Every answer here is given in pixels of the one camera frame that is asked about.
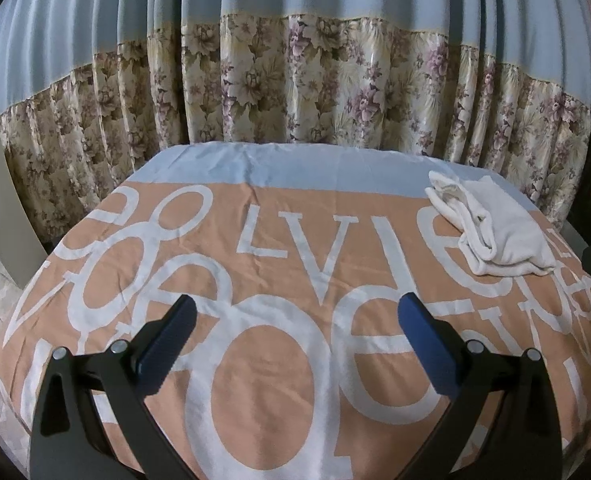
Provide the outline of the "white leaning board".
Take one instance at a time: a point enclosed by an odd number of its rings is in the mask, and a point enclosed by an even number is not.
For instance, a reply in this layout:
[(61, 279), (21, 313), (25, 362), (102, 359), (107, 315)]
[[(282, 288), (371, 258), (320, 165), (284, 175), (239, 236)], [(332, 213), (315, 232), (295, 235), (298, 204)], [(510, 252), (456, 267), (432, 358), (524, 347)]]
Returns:
[(46, 257), (12, 182), (0, 140), (0, 263), (14, 283), (25, 288)]

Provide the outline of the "orange white lettered blanket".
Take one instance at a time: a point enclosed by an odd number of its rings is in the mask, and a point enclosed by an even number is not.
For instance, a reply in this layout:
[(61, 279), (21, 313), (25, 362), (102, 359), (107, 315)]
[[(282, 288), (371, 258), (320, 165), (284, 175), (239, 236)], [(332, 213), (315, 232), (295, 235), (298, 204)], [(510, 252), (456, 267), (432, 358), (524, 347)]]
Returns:
[[(430, 174), (530, 217), (545, 275), (478, 275)], [(414, 292), (491, 351), (542, 352), (563, 455), (591, 448), (591, 277), (546, 217), (484, 169), (398, 152), (207, 143), (154, 156), (70, 229), (0, 332), (23, 427), (49, 358), (108, 349), (178, 296), (195, 333), (148, 408), (204, 479), (390, 479), (446, 408), (397, 322)]]

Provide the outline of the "white knit sweater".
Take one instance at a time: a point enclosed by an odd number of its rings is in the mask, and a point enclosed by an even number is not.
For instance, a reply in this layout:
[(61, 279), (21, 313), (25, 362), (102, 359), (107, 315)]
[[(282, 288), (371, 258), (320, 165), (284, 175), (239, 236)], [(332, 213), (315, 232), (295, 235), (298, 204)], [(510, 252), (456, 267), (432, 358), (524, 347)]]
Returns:
[(460, 232), (458, 248), (473, 274), (515, 278), (556, 269), (542, 229), (491, 177), (461, 180), (437, 171), (428, 177), (425, 194)]

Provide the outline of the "blue floral curtain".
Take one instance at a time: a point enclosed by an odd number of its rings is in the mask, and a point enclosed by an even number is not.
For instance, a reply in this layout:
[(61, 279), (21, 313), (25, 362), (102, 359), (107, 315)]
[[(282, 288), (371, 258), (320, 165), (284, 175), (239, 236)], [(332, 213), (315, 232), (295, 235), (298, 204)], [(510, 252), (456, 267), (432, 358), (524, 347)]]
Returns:
[(591, 0), (0, 4), (0, 140), (42, 242), (209, 141), (478, 166), (560, 226), (590, 133)]

